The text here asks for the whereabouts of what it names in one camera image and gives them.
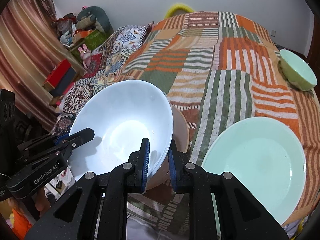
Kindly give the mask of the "orange sleeve forearm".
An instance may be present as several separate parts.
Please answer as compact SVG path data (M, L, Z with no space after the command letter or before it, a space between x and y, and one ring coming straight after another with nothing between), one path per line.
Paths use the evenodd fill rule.
M32 224L25 217L24 212L19 207L18 201L16 201L15 198L9 198L8 203L12 208L14 217L12 230L19 239L24 239L27 232L32 227Z

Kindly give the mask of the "left hand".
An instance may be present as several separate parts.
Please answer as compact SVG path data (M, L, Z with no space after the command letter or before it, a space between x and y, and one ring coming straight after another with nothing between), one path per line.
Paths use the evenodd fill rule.
M35 207L40 213L44 213L50 209L50 202L46 197L44 188L41 188L37 193L35 198Z

